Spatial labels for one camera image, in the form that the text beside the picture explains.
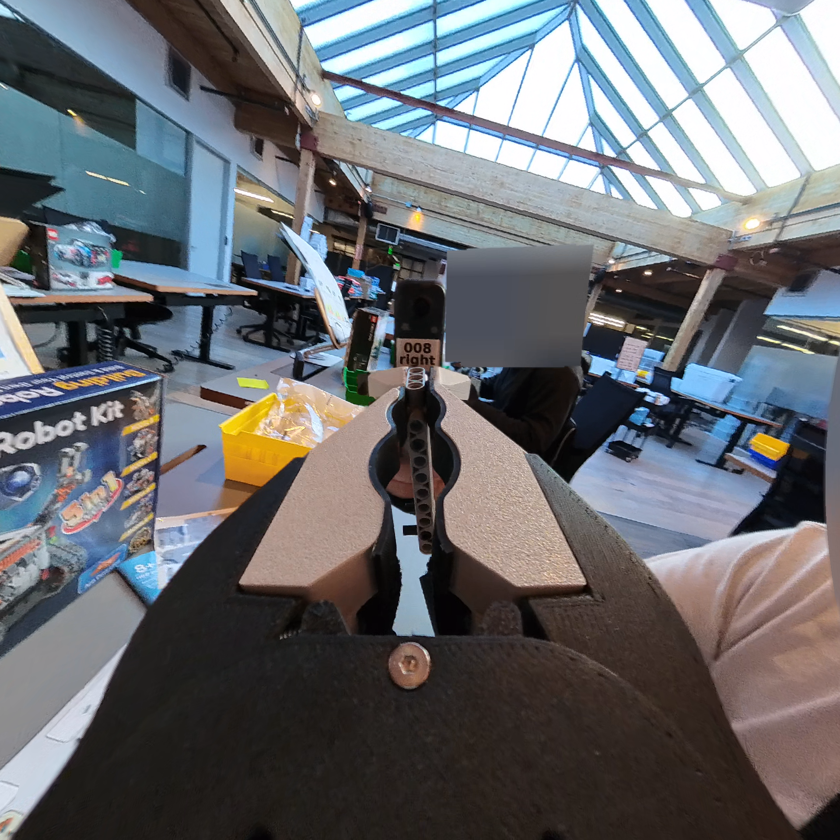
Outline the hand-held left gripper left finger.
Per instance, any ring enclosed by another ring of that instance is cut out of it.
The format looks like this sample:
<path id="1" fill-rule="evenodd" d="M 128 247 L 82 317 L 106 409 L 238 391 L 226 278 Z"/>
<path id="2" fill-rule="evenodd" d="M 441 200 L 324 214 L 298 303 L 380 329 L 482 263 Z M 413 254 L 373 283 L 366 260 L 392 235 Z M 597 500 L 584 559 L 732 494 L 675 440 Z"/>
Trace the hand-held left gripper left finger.
<path id="1" fill-rule="evenodd" d="M 385 485 L 399 466 L 393 388 L 315 447 L 242 573 L 246 593 L 335 604 L 352 631 L 391 634 L 400 564 Z"/>

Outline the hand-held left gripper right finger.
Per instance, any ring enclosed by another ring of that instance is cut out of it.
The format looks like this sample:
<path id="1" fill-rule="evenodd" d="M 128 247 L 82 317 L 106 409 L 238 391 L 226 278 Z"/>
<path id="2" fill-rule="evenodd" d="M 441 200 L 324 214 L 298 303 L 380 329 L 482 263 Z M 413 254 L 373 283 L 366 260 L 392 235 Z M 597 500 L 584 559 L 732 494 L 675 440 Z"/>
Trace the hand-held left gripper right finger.
<path id="1" fill-rule="evenodd" d="M 468 634 L 494 603 L 587 594 L 587 581 L 532 459 L 447 387 L 433 383 L 452 469 L 437 499 L 429 562 L 436 634 Z"/>

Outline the dark grey perforated building beam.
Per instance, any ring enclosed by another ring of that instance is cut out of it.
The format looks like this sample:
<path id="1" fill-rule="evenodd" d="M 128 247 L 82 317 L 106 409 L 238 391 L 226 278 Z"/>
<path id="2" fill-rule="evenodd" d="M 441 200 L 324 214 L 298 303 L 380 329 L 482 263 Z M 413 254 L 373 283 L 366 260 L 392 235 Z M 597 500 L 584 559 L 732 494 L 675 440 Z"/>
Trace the dark grey perforated building beam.
<path id="1" fill-rule="evenodd" d="M 421 553 L 430 555 L 434 541 L 434 470 L 426 416 L 428 376 L 423 367 L 406 369 L 406 446 L 411 475 L 416 535 Z"/>

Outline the grey desk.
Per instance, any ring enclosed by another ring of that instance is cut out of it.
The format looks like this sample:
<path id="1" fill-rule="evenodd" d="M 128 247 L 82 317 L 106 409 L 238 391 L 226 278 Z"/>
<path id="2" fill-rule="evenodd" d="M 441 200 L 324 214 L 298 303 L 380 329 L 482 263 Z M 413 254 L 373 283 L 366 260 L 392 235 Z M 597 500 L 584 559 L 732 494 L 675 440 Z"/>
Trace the grey desk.
<path id="1" fill-rule="evenodd" d="M 305 383 L 339 398 L 344 398 L 343 353 L 335 350 L 326 353 L 326 355 L 338 358 L 337 363 L 325 368 L 316 364 L 305 364 L 304 374 L 308 377 Z M 292 366 L 293 359 L 291 356 L 288 353 L 283 353 L 277 359 L 263 364 L 251 365 L 240 371 L 228 371 L 216 379 L 201 384 L 199 396 L 209 402 L 239 410 L 275 391 L 279 378 L 290 379 Z M 239 383 L 239 379 L 260 380 L 267 383 L 267 388 L 243 386 Z"/>
<path id="2" fill-rule="evenodd" d="M 159 514 L 191 515 L 237 508 L 254 486 L 229 481 L 219 424 L 231 406 L 177 392 L 166 399 L 165 464 L 197 449 L 161 478 Z M 6 764 L 128 643 L 146 606 L 118 573 L 16 645 L 1 661 L 1 760 Z"/>

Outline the wooden top office desk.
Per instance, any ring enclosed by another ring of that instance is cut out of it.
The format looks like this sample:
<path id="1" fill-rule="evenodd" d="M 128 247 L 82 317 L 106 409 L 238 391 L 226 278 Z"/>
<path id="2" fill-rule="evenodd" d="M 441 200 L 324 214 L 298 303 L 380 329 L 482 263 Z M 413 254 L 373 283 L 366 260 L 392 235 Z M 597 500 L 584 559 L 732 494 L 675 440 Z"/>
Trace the wooden top office desk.
<path id="1" fill-rule="evenodd" d="M 211 358 L 214 309 L 240 305 L 246 298 L 257 297 L 257 290 L 173 266 L 131 260 L 122 261 L 120 267 L 113 270 L 113 278 L 120 285 L 150 293 L 155 302 L 167 308 L 201 308 L 203 312 L 197 352 L 174 350 L 173 356 L 179 361 L 197 362 L 224 371 L 235 369 L 232 364 Z"/>
<path id="2" fill-rule="evenodd" d="M 270 350 L 295 351 L 320 344 L 322 341 L 319 315 L 315 295 L 299 286 L 282 281 L 243 278 L 239 285 L 257 291 L 257 298 L 250 298 L 252 309 L 264 314 L 264 320 L 257 324 L 237 328 L 237 334 L 246 343 L 265 346 Z M 295 327 L 283 332 L 277 327 L 279 315 L 291 310 Z"/>
<path id="3" fill-rule="evenodd" d="M 97 325 L 97 361 L 114 359 L 114 323 L 122 319 L 130 303 L 152 302 L 151 294 L 125 287 L 105 290 L 49 291 L 40 297 L 12 295 L 8 302 L 23 324 L 66 324 L 67 364 L 81 366 L 91 361 L 88 324 Z"/>
<path id="4" fill-rule="evenodd" d="M 665 432 L 666 447 L 668 449 L 675 447 L 678 443 L 685 443 L 685 441 L 681 438 L 681 432 L 686 426 L 690 414 L 695 410 L 698 412 L 709 413 L 716 418 L 734 417 L 738 420 L 736 430 L 730 434 L 725 448 L 721 451 L 716 460 L 707 461 L 698 459 L 698 462 L 705 466 L 726 470 L 727 456 L 733 453 L 736 445 L 740 443 L 742 436 L 750 425 L 768 428 L 775 431 L 779 431 L 783 428 L 782 423 L 775 422 L 769 418 L 755 415 L 739 408 L 733 408 L 719 402 L 710 401 L 708 399 L 683 392 L 673 384 L 669 385 L 668 391 L 670 404 L 676 404 L 679 409 L 675 425 L 671 426 Z"/>

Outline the person's right hand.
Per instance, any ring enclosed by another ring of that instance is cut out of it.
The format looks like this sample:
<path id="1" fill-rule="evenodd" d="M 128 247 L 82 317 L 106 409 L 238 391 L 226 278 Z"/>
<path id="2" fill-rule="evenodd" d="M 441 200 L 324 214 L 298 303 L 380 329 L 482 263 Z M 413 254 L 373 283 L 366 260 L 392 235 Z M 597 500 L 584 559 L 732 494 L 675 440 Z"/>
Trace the person's right hand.
<path id="1" fill-rule="evenodd" d="M 401 453 L 399 468 L 387 484 L 386 491 L 395 507 L 410 506 L 410 502 L 413 503 L 413 472 L 411 460 L 405 451 Z"/>

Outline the black upright box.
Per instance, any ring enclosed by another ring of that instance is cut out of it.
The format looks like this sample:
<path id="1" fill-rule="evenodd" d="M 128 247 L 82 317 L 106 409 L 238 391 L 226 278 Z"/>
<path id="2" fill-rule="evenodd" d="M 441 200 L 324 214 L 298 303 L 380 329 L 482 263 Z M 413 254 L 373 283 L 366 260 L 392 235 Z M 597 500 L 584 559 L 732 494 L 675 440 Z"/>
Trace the black upright box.
<path id="1" fill-rule="evenodd" d="M 357 308 L 353 313 L 344 367 L 349 371 L 375 371 L 385 339 L 389 314 L 378 308 Z"/>

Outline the clear plastic parts bags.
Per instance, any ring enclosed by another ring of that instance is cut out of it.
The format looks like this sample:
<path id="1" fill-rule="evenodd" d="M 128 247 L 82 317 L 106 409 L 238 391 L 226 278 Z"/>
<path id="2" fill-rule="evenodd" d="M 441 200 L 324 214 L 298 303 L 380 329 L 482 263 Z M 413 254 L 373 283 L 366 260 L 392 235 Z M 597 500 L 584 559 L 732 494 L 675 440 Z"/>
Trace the clear plastic parts bags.
<path id="1" fill-rule="evenodd" d="M 362 413 L 346 402 L 305 382 L 282 377 L 276 399 L 257 426 L 257 434 L 313 448 Z"/>

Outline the yellow plastic tray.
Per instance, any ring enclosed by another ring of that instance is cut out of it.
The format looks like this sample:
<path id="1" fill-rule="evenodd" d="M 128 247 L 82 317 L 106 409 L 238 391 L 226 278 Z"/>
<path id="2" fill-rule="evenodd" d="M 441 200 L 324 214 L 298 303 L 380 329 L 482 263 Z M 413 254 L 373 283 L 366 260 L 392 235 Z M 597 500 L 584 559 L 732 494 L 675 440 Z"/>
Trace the yellow plastic tray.
<path id="1" fill-rule="evenodd" d="M 306 448 L 257 434 L 276 397 L 271 392 L 220 424 L 227 479 L 261 487 L 293 459 L 306 457 L 319 445 Z"/>

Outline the tilted white board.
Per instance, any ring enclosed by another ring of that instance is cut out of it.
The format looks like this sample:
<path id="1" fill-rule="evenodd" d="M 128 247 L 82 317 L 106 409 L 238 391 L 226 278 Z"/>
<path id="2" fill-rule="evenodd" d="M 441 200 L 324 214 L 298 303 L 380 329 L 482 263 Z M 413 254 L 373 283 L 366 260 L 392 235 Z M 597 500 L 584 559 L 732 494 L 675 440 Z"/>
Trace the tilted white board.
<path id="1" fill-rule="evenodd" d="M 329 366 L 328 362 L 312 361 L 312 357 L 324 352 L 331 344 L 336 350 L 345 349 L 350 341 L 352 321 L 333 274 L 326 267 L 319 252 L 309 242 L 303 240 L 290 227 L 280 226 L 281 233 L 292 252 L 306 267 L 314 282 L 314 297 L 318 304 L 320 316 L 329 336 L 328 342 L 297 350 L 292 355 L 292 378 L 303 382 L 305 364 L 315 364 L 320 367 Z"/>

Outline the grey instruction booklet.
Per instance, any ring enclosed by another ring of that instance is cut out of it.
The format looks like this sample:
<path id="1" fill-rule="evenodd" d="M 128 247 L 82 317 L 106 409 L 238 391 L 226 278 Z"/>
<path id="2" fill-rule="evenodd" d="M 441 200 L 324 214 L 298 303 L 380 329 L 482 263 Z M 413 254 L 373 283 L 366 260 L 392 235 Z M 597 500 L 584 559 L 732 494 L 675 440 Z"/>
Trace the grey instruction booklet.
<path id="1" fill-rule="evenodd" d="M 196 547 L 229 515 L 228 510 L 157 518 L 154 553 L 157 590 L 163 590 Z"/>

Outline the white storage bin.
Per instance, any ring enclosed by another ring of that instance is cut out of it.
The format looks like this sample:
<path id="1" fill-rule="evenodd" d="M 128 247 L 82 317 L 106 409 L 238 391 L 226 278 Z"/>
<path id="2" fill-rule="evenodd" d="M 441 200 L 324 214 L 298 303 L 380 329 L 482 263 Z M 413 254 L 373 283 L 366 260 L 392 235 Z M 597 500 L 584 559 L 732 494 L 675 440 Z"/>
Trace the white storage bin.
<path id="1" fill-rule="evenodd" d="M 672 389 L 711 403 L 726 403 L 742 378 L 727 371 L 691 363 Z"/>

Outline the toy car set box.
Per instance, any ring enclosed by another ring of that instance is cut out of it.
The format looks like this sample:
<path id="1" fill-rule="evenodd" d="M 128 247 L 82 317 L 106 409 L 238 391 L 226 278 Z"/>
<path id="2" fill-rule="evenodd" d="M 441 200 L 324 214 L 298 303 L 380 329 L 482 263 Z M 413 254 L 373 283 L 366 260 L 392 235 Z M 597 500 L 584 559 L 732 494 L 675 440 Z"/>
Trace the toy car set box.
<path id="1" fill-rule="evenodd" d="M 92 291 L 114 286 L 115 237 L 94 222 L 30 224 L 29 254 L 35 286 L 50 291 Z"/>

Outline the wooden framed board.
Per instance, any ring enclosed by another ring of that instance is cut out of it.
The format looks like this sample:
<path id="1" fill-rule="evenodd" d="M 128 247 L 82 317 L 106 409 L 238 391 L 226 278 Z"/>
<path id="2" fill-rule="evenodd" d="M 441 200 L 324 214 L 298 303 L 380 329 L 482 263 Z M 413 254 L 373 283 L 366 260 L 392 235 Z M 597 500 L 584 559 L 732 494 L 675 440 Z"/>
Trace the wooden framed board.
<path id="1" fill-rule="evenodd" d="M 5 290 L 1 289 L 1 381 L 42 373 L 44 368 L 27 333 Z"/>

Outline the white printed sheet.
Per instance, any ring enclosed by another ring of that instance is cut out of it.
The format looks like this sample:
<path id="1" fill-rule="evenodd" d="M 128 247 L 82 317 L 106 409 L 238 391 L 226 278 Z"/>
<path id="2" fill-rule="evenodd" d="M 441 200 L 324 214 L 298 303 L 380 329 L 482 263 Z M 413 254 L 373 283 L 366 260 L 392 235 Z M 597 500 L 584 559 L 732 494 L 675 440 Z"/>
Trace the white printed sheet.
<path id="1" fill-rule="evenodd" d="M 88 730 L 125 646 L 101 667 L 1 770 L 1 838 L 14 838 L 26 816 L 67 765 Z"/>

